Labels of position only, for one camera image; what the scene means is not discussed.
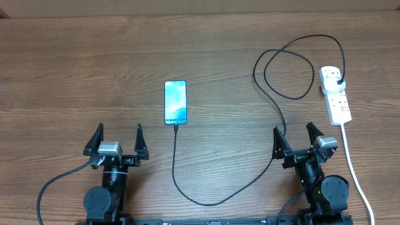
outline phone screen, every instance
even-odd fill
[[[165,123],[186,124],[187,108],[186,81],[165,82]]]

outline power outlet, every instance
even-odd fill
[[[334,94],[339,91],[344,91],[346,82],[343,81],[338,84],[342,79],[340,69],[334,66],[324,66],[319,70],[319,77],[321,78],[321,89],[324,94]]]
[[[345,91],[324,94],[327,114],[331,125],[345,124],[351,120],[351,113]]]

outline black wire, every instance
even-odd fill
[[[342,54],[342,58],[343,58],[343,75],[342,75],[342,79],[340,79],[337,83],[338,83],[338,84],[341,84],[341,83],[344,81],[344,74],[345,74],[345,70],[346,70],[346,61],[345,61],[345,58],[344,58],[344,51],[343,51],[342,45],[340,44],[340,42],[339,42],[336,38],[334,38],[334,37],[332,37],[332,36],[329,36],[329,35],[325,35],[325,34],[313,34],[313,35],[307,35],[307,36],[299,37],[299,38],[296,38],[295,40],[293,40],[293,41],[287,43],[287,44],[286,44],[285,46],[283,46],[281,49],[268,49],[267,51],[264,51],[264,52],[258,57],[258,59],[257,59],[257,61],[256,61],[256,64],[254,65],[254,69],[253,69],[253,71],[252,71],[252,76],[253,76],[254,82],[256,83],[257,87],[258,87],[258,88],[259,88],[259,89],[274,103],[274,105],[276,106],[277,110],[279,111],[279,114],[281,115],[282,123],[283,123],[283,128],[284,128],[283,136],[286,135],[286,121],[285,121],[285,118],[284,118],[284,116],[283,116],[283,113],[282,113],[282,111],[281,111],[281,108],[279,108],[279,106],[278,106],[278,104],[276,103],[276,101],[275,101],[275,100],[274,100],[274,99],[273,99],[273,98],[258,84],[258,82],[257,82],[257,80],[256,80],[256,68],[257,68],[258,62],[260,61],[260,59],[261,59],[266,53],[268,53],[268,52],[270,52],[270,51],[276,51],[276,53],[270,58],[270,60],[268,61],[268,63],[266,64],[266,66],[265,66],[265,68],[264,68],[264,80],[265,80],[266,84],[268,85],[269,88],[271,88],[272,91],[274,91],[276,94],[278,94],[278,95],[280,95],[280,96],[282,96],[282,97],[284,97],[284,98],[292,99],[292,100],[302,99],[304,96],[306,96],[306,95],[308,94],[308,92],[311,90],[311,88],[312,88],[312,86],[313,86],[314,77],[315,77],[314,66],[313,66],[313,64],[311,63],[311,61],[308,60],[306,57],[304,57],[304,56],[302,56],[302,55],[300,55],[300,54],[298,54],[298,53],[296,53],[296,52],[287,51],[287,50],[285,50],[285,49],[286,49],[290,44],[292,44],[293,42],[295,42],[295,41],[297,41],[297,40],[300,40],[300,39],[303,39],[303,38],[310,38],[310,37],[327,37],[327,38],[331,38],[331,39],[333,39],[334,41],[336,41],[336,43],[339,45],[339,48],[340,48],[340,51],[341,51],[341,54]],[[293,55],[295,55],[295,56],[299,56],[300,58],[306,60],[307,63],[309,63],[309,65],[311,66],[311,69],[312,69],[312,78],[311,78],[310,86],[308,87],[307,91],[306,91],[303,95],[301,95],[301,96],[299,96],[299,97],[290,97],[290,96],[286,96],[286,95],[284,95],[284,94],[281,94],[280,92],[278,92],[277,90],[275,90],[275,89],[268,83],[267,75],[266,75],[267,67],[269,66],[269,64],[271,63],[271,61],[272,61],[279,53],[281,53],[281,52],[293,54]],[[220,201],[220,202],[214,203],[214,204],[203,204],[203,203],[200,203],[200,202],[197,202],[197,201],[191,199],[190,197],[187,197],[187,196],[181,191],[181,189],[178,187],[178,185],[176,184],[175,176],[174,176],[174,167],[175,167],[176,135],[177,135],[177,132],[178,132],[178,125],[177,125],[177,124],[174,125],[174,132],[175,132],[175,138],[174,138],[174,155],[173,155],[173,158],[172,158],[172,180],[174,181],[174,184],[175,184],[176,189],[177,189],[187,200],[191,201],[192,203],[198,204],[198,205],[200,205],[200,206],[217,206],[217,205],[219,205],[219,204],[222,204],[222,203],[226,202],[228,199],[232,198],[233,196],[235,196],[236,194],[238,194],[238,193],[240,193],[241,191],[245,190],[245,189],[248,188],[250,185],[252,185],[254,182],[256,182],[256,181],[267,171],[269,165],[271,165],[271,163],[272,163],[272,161],[273,161],[273,159],[270,160],[270,162],[268,163],[267,167],[264,169],[264,171],[263,171],[258,177],[256,177],[256,178],[255,178],[253,181],[251,181],[249,184],[247,184],[246,186],[244,186],[242,189],[236,191],[235,193],[233,193],[232,195],[230,195],[230,196],[227,197],[226,199],[224,199],[224,200],[222,200],[222,201]]]
[[[37,220],[39,221],[39,224],[40,224],[40,225],[43,225],[42,217],[41,217],[41,215],[40,215],[40,201],[41,201],[41,199],[42,199],[43,193],[44,193],[44,191],[46,190],[46,188],[47,188],[51,183],[53,183],[54,181],[56,181],[56,180],[58,180],[58,179],[60,179],[60,178],[63,178],[64,176],[67,176],[67,175],[73,174],[73,173],[75,173],[75,172],[78,172],[78,171],[80,171],[81,169],[83,169],[83,168],[85,168],[86,166],[88,166],[89,164],[90,164],[90,160],[89,160],[87,163],[83,164],[82,166],[79,166],[79,167],[76,168],[76,169],[73,169],[73,170],[71,170],[71,171],[69,171],[69,172],[66,172],[66,173],[62,174],[62,175],[56,176],[55,178],[51,179],[50,181],[48,181],[48,182],[43,186],[43,188],[40,190],[40,193],[39,193],[39,196],[37,197],[37,202],[36,202],[36,215],[37,215]]]
[[[309,191],[312,187],[314,187],[314,186],[317,184],[317,182],[318,182],[318,180],[319,180],[319,177],[320,177],[320,175],[321,175],[321,163],[319,162],[318,155],[315,155],[315,157],[317,157],[318,170],[317,170],[317,174],[316,174],[316,178],[315,178],[314,182],[312,182],[312,184],[311,184],[310,186],[308,186],[308,187],[306,187],[306,188],[303,188],[303,190],[301,190],[299,193],[297,193],[295,196],[293,196],[293,197],[282,207],[282,209],[280,210],[279,214],[278,214],[277,217],[276,217],[276,225],[279,225],[279,222],[280,222],[280,220],[281,220],[281,216],[282,216],[283,212],[285,211],[286,207],[287,207],[288,205],[290,205],[294,200],[296,200],[299,196],[301,196],[302,193],[305,193],[305,192]]]
[[[185,194],[181,191],[181,189],[178,187],[178,185],[176,184],[175,176],[174,176],[174,168],[175,168],[176,134],[178,133],[178,129],[174,129],[174,131],[175,131],[175,138],[174,138],[174,155],[173,155],[173,157],[172,157],[172,180],[174,181],[174,184],[175,184],[176,189],[177,189],[187,200],[191,201],[191,202],[194,203],[194,204],[198,204],[198,205],[200,205],[200,206],[217,206],[217,205],[219,205],[219,204],[222,204],[222,203],[226,202],[227,200],[229,200],[229,199],[232,198],[233,196],[239,194],[241,191],[245,190],[245,189],[248,188],[250,185],[252,185],[254,182],[256,182],[261,176],[263,176],[264,173],[267,171],[268,167],[271,165],[271,163],[272,163],[272,161],[273,161],[273,159],[271,159],[270,162],[268,163],[267,167],[264,169],[264,171],[263,171],[260,175],[258,175],[254,180],[252,180],[252,181],[251,181],[249,184],[247,184],[246,186],[242,187],[240,190],[238,190],[238,191],[236,191],[235,193],[231,194],[231,195],[230,195],[229,197],[227,197],[226,199],[224,199],[224,200],[222,200],[222,201],[219,201],[219,202],[217,202],[217,203],[213,203],[213,204],[203,204],[203,203],[197,202],[197,201],[191,199],[190,197],[188,197],[187,195],[185,195]]]
[[[340,42],[339,42],[336,38],[334,38],[334,37],[332,37],[332,36],[329,36],[329,35],[325,35],[325,34],[313,34],[313,35],[307,35],[307,36],[299,37],[299,38],[296,38],[295,40],[293,40],[293,41],[291,41],[291,42],[285,44],[281,49],[268,49],[267,51],[264,51],[264,52],[258,57],[258,59],[257,59],[257,61],[256,61],[256,64],[254,65],[254,69],[252,70],[252,77],[253,77],[253,80],[254,80],[254,82],[256,83],[257,87],[258,87],[258,88],[259,88],[259,89],[274,103],[274,105],[276,106],[277,110],[279,111],[279,114],[281,115],[282,123],[283,123],[283,129],[284,129],[284,131],[283,131],[283,136],[286,135],[286,121],[285,121],[285,118],[284,118],[283,113],[282,113],[281,109],[279,108],[278,104],[275,102],[275,100],[274,100],[274,99],[273,99],[273,98],[258,84],[258,82],[257,82],[257,80],[256,80],[256,68],[257,68],[257,64],[258,64],[258,62],[260,61],[260,59],[261,59],[266,53],[268,53],[268,52],[270,52],[270,51],[276,51],[276,53],[269,59],[268,63],[266,64],[266,66],[265,66],[265,68],[264,68],[264,80],[265,80],[266,84],[268,85],[269,88],[271,88],[272,91],[274,91],[276,94],[278,94],[278,95],[280,95],[280,96],[282,96],[282,97],[284,97],[284,98],[292,99],[292,100],[302,99],[304,96],[306,96],[306,95],[308,94],[308,92],[310,91],[310,89],[311,89],[312,86],[313,86],[314,77],[315,77],[314,66],[313,66],[313,64],[311,63],[311,61],[308,60],[306,57],[304,57],[304,56],[302,56],[302,55],[300,55],[300,54],[298,54],[298,53],[296,53],[296,52],[287,51],[287,50],[284,50],[284,49],[286,49],[290,44],[292,44],[293,42],[295,42],[295,41],[297,41],[297,40],[300,40],[300,39],[303,39],[303,38],[310,38],[310,37],[327,37],[327,38],[331,38],[331,39],[333,39],[334,41],[336,41],[336,43],[339,45],[339,48],[340,48],[340,51],[341,51],[341,54],[342,54],[342,58],[343,58],[343,75],[342,75],[342,79],[340,79],[337,83],[338,83],[338,84],[341,84],[341,83],[343,82],[343,80],[344,80],[344,74],[345,74],[345,72],[346,72],[346,60],[345,60],[345,57],[344,57],[344,51],[343,51],[342,45],[340,44]],[[300,58],[306,60],[307,63],[310,64],[311,69],[312,69],[311,84],[310,84],[310,86],[308,87],[307,91],[306,91],[302,96],[299,96],[299,97],[290,97],[290,96],[286,96],[286,95],[284,95],[284,94],[281,94],[281,93],[278,92],[277,90],[275,90],[275,89],[268,83],[267,75],[266,75],[267,67],[269,66],[269,64],[271,63],[271,61],[272,61],[280,52],[283,52],[283,53],[290,53],[290,54],[293,54],[293,55],[295,55],[295,56],[299,56]]]
[[[285,211],[286,207],[287,207],[288,205],[290,205],[290,204],[291,204],[294,200],[296,200],[298,197],[300,197],[303,193],[309,191],[312,187],[313,187],[313,185],[310,185],[310,186],[304,188],[303,190],[299,191],[295,196],[293,196],[291,199],[289,199],[289,200],[287,201],[287,203],[282,207],[282,209],[280,210],[279,214],[278,214],[277,217],[276,217],[276,225],[279,225],[279,222],[280,222],[280,220],[281,220],[282,213]]]

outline wooden table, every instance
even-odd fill
[[[184,199],[171,179],[173,127],[164,125],[164,82],[185,79],[189,122],[180,126],[176,179],[203,203],[222,200],[253,180],[271,158],[273,127],[281,118],[251,78],[258,56],[308,34],[330,34],[345,50],[347,97],[353,120],[347,138],[359,182],[377,224],[400,219],[400,13],[305,12],[205,16],[89,17],[0,20],[0,224],[37,224],[44,183],[88,160],[83,147],[97,125],[105,140],[133,153],[141,123],[150,160],[130,169],[126,211],[135,218],[261,218],[277,214],[300,190],[293,169],[274,161],[252,186],[216,207]],[[286,117],[294,149],[309,145],[314,121],[339,140],[325,174],[350,181],[355,224],[368,212],[346,162],[339,127],[329,125],[318,70],[342,68],[336,43],[315,37],[291,50],[316,68],[303,99],[272,93]],[[262,80],[264,58],[257,69]],[[271,84],[290,96],[311,80],[309,65],[280,54],[268,69]],[[101,184],[101,170],[83,169],[50,185],[42,199],[48,224],[86,217],[83,196]],[[305,208],[305,198],[286,213]]]

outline power strip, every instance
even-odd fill
[[[330,81],[341,78],[340,70],[333,66],[324,66],[319,70],[321,78],[321,89],[324,93],[327,114],[331,125],[345,124],[351,120],[350,108],[344,88],[346,83],[342,85],[326,85]]]
[[[324,66],[319,70],[319,77],[321,78],[321,89],[324,93],[327,115],[332,125],[340,125],[343,135],[344,151],[346,152],[347,163],[351,176],[354,179],[357,190],[360,193],[362,200],[368,208],[369,215],[371,217],[371,225],[375,225],[375,218],[373,209],[369,205],[367,197],[364,195],[360,184],[358,183],[356,173],[354,172],[353,164],[351,163],[348,141],[344,130],[344,124],[351,120],[350,108],[344,88],[346,83],[337,84],[337,80],[340,79],[340,70],[333,66]]]

